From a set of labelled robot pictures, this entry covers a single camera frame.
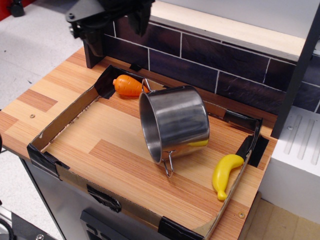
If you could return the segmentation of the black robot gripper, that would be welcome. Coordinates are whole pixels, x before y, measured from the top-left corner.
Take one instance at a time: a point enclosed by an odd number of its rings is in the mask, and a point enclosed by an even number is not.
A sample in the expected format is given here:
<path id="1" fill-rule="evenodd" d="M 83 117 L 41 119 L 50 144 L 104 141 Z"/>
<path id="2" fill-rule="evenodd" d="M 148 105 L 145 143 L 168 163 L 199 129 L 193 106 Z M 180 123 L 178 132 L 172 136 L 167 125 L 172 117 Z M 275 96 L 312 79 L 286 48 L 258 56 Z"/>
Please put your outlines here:
<path id="1" fill-rule="evenodd" d="M 66 13 L 75 38 L 84 38 L 92 53 L 103 56 L 102 34 L 107 24 L 122 17 L 135 34 L 142 37 L 149 24 L 153 0 L 79 0 Z"/>

